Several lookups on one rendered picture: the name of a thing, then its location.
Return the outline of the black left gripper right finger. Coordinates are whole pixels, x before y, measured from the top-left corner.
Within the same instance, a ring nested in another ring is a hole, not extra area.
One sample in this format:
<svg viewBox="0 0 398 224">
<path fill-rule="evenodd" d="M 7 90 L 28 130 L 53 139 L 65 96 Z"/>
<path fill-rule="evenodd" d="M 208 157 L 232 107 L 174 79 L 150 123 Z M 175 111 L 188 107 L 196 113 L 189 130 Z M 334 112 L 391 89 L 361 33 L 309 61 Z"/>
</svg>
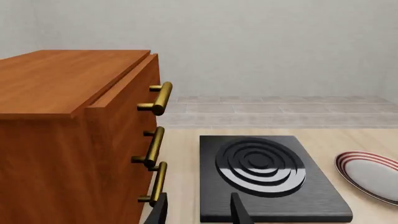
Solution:
<svg viewBox="0 0 398 224">
<path fill-rule="evenodd" d="M 231 193 L 230 210 L 232 224 L 254 224 L 236 192 Z"/>
</svg>

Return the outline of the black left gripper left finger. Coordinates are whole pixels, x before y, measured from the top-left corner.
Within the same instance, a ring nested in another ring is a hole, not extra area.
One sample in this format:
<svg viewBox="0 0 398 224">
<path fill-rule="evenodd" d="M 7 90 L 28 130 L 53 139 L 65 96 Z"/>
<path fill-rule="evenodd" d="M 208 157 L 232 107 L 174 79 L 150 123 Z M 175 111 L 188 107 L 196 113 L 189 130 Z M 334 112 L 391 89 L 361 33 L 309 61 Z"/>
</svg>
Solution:
<svg viewBox="0 0 398 224">
<path fill-rule="evenodd" d="M 168 212 L 167 193 L 161 193 L 152 211 L 145 220 L 145 224 L 165 224 Z"/>
</svg>

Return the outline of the flat black stove plate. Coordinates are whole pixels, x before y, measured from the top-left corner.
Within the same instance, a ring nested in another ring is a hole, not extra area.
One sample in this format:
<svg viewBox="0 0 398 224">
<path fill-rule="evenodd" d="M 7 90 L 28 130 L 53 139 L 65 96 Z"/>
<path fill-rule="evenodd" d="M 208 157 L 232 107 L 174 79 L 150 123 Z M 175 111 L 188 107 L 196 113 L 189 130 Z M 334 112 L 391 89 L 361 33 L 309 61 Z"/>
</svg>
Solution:
<svg viewBox="0 0 398 224">
<path fill-rule="evenodd" d="M 343 197 L 294 136 L 200 136 L 200 221 L 231 222 L 237 194 L 256 223 L 349 223 Z"/>
</svg>

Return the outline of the white plate with red rings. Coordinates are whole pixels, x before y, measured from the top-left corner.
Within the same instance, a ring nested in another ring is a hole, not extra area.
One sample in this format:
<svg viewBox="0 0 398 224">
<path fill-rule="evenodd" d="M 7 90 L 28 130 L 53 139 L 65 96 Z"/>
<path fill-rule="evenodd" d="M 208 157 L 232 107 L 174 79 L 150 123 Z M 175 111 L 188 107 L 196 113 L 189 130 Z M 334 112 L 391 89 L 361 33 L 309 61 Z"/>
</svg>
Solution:
<svg viewBox="0 0 398 224">
<path fill-rule="evenodd" d="M 373 152 L 348 151 L 338 154 L 334 165 L 358 190 L 398 207 L 398 161 Z"/>
</svg>

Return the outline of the wooden cabinet drawer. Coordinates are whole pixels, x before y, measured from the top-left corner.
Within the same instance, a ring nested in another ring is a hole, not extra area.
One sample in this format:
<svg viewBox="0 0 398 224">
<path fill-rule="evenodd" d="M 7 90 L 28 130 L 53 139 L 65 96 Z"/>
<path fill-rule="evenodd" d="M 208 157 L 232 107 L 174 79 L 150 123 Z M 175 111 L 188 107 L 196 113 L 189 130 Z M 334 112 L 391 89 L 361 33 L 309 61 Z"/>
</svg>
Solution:
<svg viewBox="0 0 398 224">
<path fill-rule="evenodd" d="M 158 93 L 150 86 L 159 85 L 159 58 L 152 54 L 114 84 L 105 94 L 85 109 L 91 132 L 96 134 L 132 134 L 156 128 L 151 111 L 139 111 L 138 104 L 155 102 Z"/>
</svg>

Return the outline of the wooden cabinet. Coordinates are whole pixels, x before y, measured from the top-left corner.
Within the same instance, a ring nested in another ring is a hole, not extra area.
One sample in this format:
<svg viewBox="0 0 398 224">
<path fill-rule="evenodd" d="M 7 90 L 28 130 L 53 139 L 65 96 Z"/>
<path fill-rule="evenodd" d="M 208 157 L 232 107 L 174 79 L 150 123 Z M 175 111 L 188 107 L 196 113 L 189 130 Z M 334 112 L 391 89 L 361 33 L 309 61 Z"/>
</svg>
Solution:
<svg viewBox="0 0 398 224">
<path fill-rule="evenodd" d="M 151 138 L 91 132 L 85 109 L 152 53 L 40 50 L 0 60 L 0 224 L 138 224 Z"/>
</svg>

